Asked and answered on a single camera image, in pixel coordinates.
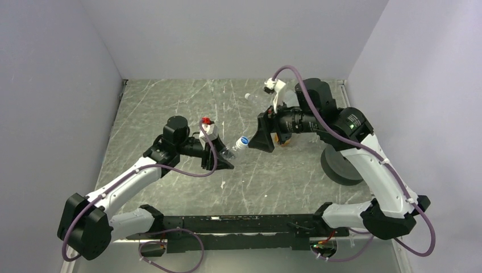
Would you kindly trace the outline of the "orange juice bottle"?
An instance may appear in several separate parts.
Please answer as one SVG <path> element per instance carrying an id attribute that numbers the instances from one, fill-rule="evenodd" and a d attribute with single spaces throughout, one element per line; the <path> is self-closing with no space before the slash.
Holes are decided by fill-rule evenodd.
<path id="1" fill-rule="evenodd" d="M 278 134 L 274 134 L 273 141 L 276 145 L 280 147 L 286 147 L 290 144 L 292 134 L 282 134 L 281 137 Z"/>

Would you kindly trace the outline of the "clear crushed plastic bottle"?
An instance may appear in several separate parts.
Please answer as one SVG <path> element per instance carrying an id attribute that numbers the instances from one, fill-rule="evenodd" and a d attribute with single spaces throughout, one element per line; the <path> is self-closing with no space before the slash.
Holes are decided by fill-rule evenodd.
<path id="1" fill-rule="evenodd" d="M 245 145 L 240 142 L 236 142 L 233 145 L 226 146 L 223 150 L 219 153 L 221 157 L 226 160 L 235 160 L 239 157 L 240 153 L 244 150 Z"/>

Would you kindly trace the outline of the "short clear plastic bottle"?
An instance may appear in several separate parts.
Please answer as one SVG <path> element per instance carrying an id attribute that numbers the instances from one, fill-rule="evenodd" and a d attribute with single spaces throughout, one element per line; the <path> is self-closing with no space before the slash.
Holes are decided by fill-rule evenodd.
<path id="1" fill-rule="evenodd" d="M 252 107 L 260 112 L 266 111 L 266 109 L 271 105 L 270 98 L 262 95 L 246 93 L 244 98 L 252 105 Z"/>

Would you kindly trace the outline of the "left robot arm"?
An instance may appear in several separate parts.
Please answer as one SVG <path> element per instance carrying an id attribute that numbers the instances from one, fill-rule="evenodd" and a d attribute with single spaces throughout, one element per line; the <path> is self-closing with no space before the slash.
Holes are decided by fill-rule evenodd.
<path id="1" fill-rule="evenodd" d="M 117 211 L 142 189 L 160 180 L 170 171 L 198 177 L 176 168 L 181 156 L 201 159 L 201 167 L 212 175 L 219 169 L 233 169 L 222 159 L 225 145 L 218 128 L 208 117 L 198 123 L 197 136 L 190 134 L 185 117 L 175 115 L 167 120 L 163 132 L 128 170 L 100 189 L 83 196 L 71 195 L 65 202 L 57 236 L 62 240 L 61 254 L 66 262 L 80 257 L 87 260 L 100 256 L 108 245 L 120 238 L 143 233 L 155 239 L 163 231 L 163 215 L 150 206 L 143 206 L 126 215 Z"/>

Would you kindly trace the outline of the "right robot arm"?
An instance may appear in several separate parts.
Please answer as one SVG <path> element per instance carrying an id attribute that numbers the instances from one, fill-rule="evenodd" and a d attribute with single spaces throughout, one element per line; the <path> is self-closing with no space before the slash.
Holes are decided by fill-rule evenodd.
<path id="1" fill-rule="evenodd" d="M 327 236 L 342 227 L 394 239 L 412 231 L 416 215 L 429 207 L 430 200 L 396 179 L 373 127 L 360 110 L 338 107 L 329 84 L 318 78 L 296 85 L 298 105 L 294 107 L 283 100 L 285 82 L 268 79 L 264 90 L 272 96 L 272 103 L 257 116 L 257 131 L 249 148 L 272 152 L 273 134 L 282 143 L 291 134 L 315 133 L 351 163 L 373 193 L 371 201 L 359 204 L 324 203 L 313 216 L 318 235 Z"/>

